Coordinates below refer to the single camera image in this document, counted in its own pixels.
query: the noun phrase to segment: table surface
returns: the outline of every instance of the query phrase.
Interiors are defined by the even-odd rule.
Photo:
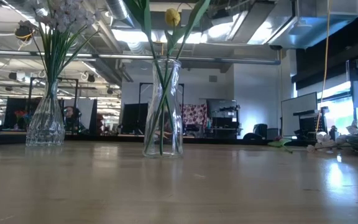
[[[0,146],[0,223],[358,223],[358,156],[185,144]]]

